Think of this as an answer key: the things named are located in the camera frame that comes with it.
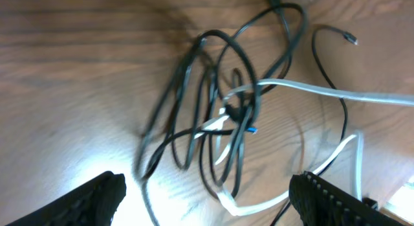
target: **tangled cable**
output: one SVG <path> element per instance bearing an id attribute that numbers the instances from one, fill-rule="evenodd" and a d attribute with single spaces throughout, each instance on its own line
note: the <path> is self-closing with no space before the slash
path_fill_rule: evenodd
<path id="1" fill-rule="evenodd" d="M 154 125 L 157 121 L 157 118 L 160 114 L 161 109 L 164 107 L 166 99 L 168 95 L 175 90 L 175 102 L 172 107 L 170 113 L 170 122 L 166 127 L 166 135 L 164 137 L 163 142 L 158 148 L 155 150 L 149 162 L 146 166 L 145 172 L 142 176 L 141 181 L 146 182 L 156 170 L 161 157 L 168 145 L 171 145 L 171 151 L 173 154 L 174 161 L 177 167 L 180 170 L 187 170 L 190 165 L 191 161 L 195 155 L 195 147 L 196 147 L 196 139 L 199 139 L 199 171 L 201 175 L 202 182 L 208 191 L 208 193 L 215 199 L 219 199 L 217 193 L 219 190 L 223 189 L 223 184 L 228 179 L 228 176 L 232 170 L 233 164 L 235 163 L 235 180 L 234 180 L 234 187 L 231 191 L 231 197 L 236 197 L 241 183 L 241 175 L 243 171 L 243 158 L 244 158 L 244 136 L 245 132 L 253 132 L 254 127 L 253 124 L 256 121 L 257 116 L 260 112 L 260 105 L 261 105 L 261 95 L 269 92 L 271 89 L 275 88 L 277 85 L 285 85 L 289 87 L 295 87 L 298 89 L 302 89 L 305 91 L 310 91 L 313 93 L 328 95 L 328 96 L 335 96 L 340 99 L 340 103 L 343 107 L 344 112 L 344 122 L 342 127 L 342 133 L 340 137 L 340 141 L 343 141 L 346 127 L 347 127 L 347 106 L 345 104 L 344 98 L 348 98 L 351 100 L 362 100 L 362 101 L 369 101 L 369 102 L 381 102 L 387 104 L 400 104 L 406 106 L 414 106 L 414 98 L 412 96 L 402 96 L 402 95 L 389 95 L 389 94 L 380 94 L 380 93 L 353 93 L 347 91 L 336 90 L 336 87 L 331 82 L 329 77 L 327 76 L 322 64 L 318 58 L 316 53 L 316 34 L 320 30 L 330 30 L 333 32 L 337 32 L 341 34 L 347 41 L 351 43 L 357 44 L 356 38 L 346 32 L 342 31 L 338 28 L 330 27 L 330 26 L 322 26 L 317 28 L 314 31 L 312 36 L 312 53 L 318 64 L 318 67 L 326 79 L 328 84 L 332 89 L 326 89 L 323 87 L 317 87 L 302 83 L 296 83 L 289 80 L 282 80 L 287 72 L 289 71 L 290 64 L 292 62 L 292 52 L 297 47 L 300 38 L 305 33 L 307 28 L 307 16 L 304 9 L 294 3 L 282 3 L 278 4 L 278 2 L 273 2 L 273 6 L 269 9 L 266 9 L 259 13 L 257 16 L 253 17 L 249 22 L 245 23 L 233 36 L 229 36 L 228 34 L 220 31 L 220 30 L 209 30 L 202 33 L 198 36 L 193 45 L 191 46 L 190 50 L 186 53 L 186 55 L 181 59 L 177 69 L 173 73 L 171 80 L 169 81 L 165 91 L 162 93 L 158 103 L 156 104 L 150 118 L 149 122 L 146 127 L 145 136 L 141 141 L 139 147 L 139 155 L 137 163 L 140 165 L 142 164 L 143 154 L 151 142 L 152 139 L 152 132 Z M 300 25 L 293 37 L 290 36 L 289 27 L 287 26 L 287 22 L 285 21 L 283 10 L 286 8 L 291 8 L 299 12 L 301 16 Z M 242 34 L 248 27 L 252 26 L 258 19 L 261 19 L 263 16 L 267 15 L 269 12 L 275 12 L 280 19 L 282 20 L 285 31 L 287 35 L 287 39 L 289 41 L 289 45 L 287 46 L 285 52 L 269 67 L 267 72 L 263 75 L 262 79 L 257 79 L 256 72 L 254 71 L 254 67 L 252 66 L 249 58 L 241 48 L 241 46 L 236 42 L 236 38 Z M 213 61 L 211 57 L 209 57 L 202 49 L 206 43 L 206 40 L 209 37 L 218 37 L 222 39 L 226 45 L 224 46 L 223 50 L 221 51 L 220 55 L 218 56 L 216 61 Z M 240 70 L 234 69 L 232 72 L 232 90 L 226 95 L 223 95 L 219 85 L 219 71 L 220 71 L 220 64 L 223 60 L 223 56 L 225 55 L 226 51 L 232 48 L 234 52 L 238 55 L 241 59 L 248 77 L 250 79 L 250 84 L 245 85 L 242 74 Z M 176 132 L 176 123 L 177 123 L 177 116 L 179 114 L 180 107 L 182 105 L 182 101 L 184 99 L 188 82 L 190 79 L 190 74 L 192 70 L 193 62 L 197 57 L 204 58 L 207 63 L 207 67 L 203 72 L 203 75 L 199 82 L 199 87 L 197 90 L 197 100 L 195 103 L 194 115 L 192 119 L 192 126 L 189 129 Z M 269 79 L 272 77 L 276 70 L 283 64 L 286 63 L 285 68 L 280 72 L 278 78 L 279 79 Z M 204 120 L 202 125 L 199 125 L 199 116 L 200 116 L 200 108 L 201 108 L 201 101 L 202 101 L 202 89 L 203 86 L 208 86 L 208 105 L 207 110 L 204 115 Z M 252 93 L 245 94 L 244 91 L 246 89 L 251 89 Z M 236 96 L 239 99 L 239 106 L 233 107 L 230 104 L 227 104 L 228 99 L 232 96 Z M 219 116 L 213 118 L 213 109 L 215 107 L 215 103 L 217 99 L 220 98 L 223 102 L 223 106 L 220 109 Z M 235 124 L 236 127 L 232 130 L 222 130 L 223 122 L 226 119 L 231 119 Z M 188 149 L 186 153 L 185 161 L 182 162 L 179 159 L 177 154 L 177 148 L 175 146 L 175 140 L 183 137 L 185 135 L 189 135 L 190 139 L 188 141 Z M 217 158 L 217 147 L 219 145 L 219 139 L 222 136 L 230 136 L 230 142 L 228 146 L 224 149 L 224 152 L 221 154 L 219 158 Z M 216 142 L 216 148 L 213 147 L 213 138 L 218 139 Z M 209 171 L 212 177 L 213 186 L 211 186 L 207 182 L 206 175 L 204 173 L 204 169 L 202 167 L 203 164 L 203 153 L 204 153 L 204 146 L 205 143 L 208 144 L 208 164 L 209 164 Z M 217 175 L 215 171 L 215 165 L 220 163 L 221 161 L 225 160 L 224 170 L 221 175 Z M 332 165 L 335 157 L 329 161 L 321 170 L 318 170 L 318 175 L 322 175 L 329 167 Z M 223 206 L 226 204 L 226 200 L 220 198 L 221 203 Z M 280 217 L 287 211 L 289 208 L 290 203 L 288 202 L 285 206 L 281 209 L 279 214 L 276 216 L 272 225 L 276 224 L 276 222 L 280 219 Z"/>

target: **brown wood grain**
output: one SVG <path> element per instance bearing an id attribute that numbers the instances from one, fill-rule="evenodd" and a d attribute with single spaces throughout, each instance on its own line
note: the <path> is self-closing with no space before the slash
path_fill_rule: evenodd
<path id="1" fill-rule="evenodd" d="M 311 23 L 358 37 L 359 46 L 335 34 L 318 38 L 321 61 L 338 88 L 414 94 L 414 0 L 285 1 L 305 6 Z M 197 34 L 213 28 L 231 34 L 266 7 L 265 0 L 0 0 L 0 224 L 111 170 L 127 176 L 114 225 L 151 225 L 131 169 L 157 97 Z M 298 24 L 295 12 L 287 17 L 292 27 Z M 309 34 L 287 78 L 326 86 Z M 285 47 L 273 14 L 239 41 L 259 74 Z M 206 50 L 214 56 L 222 46 L 209 40 Z M 200 67 L 196 63 L 178 129 L 190 125 Z M 223 71 L 234 67 L 241 62 L 229 52 Z M 349 102 L 349 116 L 349 133 L 365 133 L 363 195 L 383 204 L 414 173 L 414 109 Z M 272 198 L 292 174 L 320 164 L 338 144 L 342 120 L 337 99 L 285 87 L 265 95 L 259 133 L 246 137 L 237 202 Z M 186 140 L 177 145 L 184 156 Z M 349 191 L 352 158 L 346 149 L 324 178 Z M 269 225 L 279 208 L 229 215 L 205 191 L 196 160 L 180 172 L 170 152 L 148 194 L 161 225 Z M 280 225 L 301 225 L 296 211 Z"/>

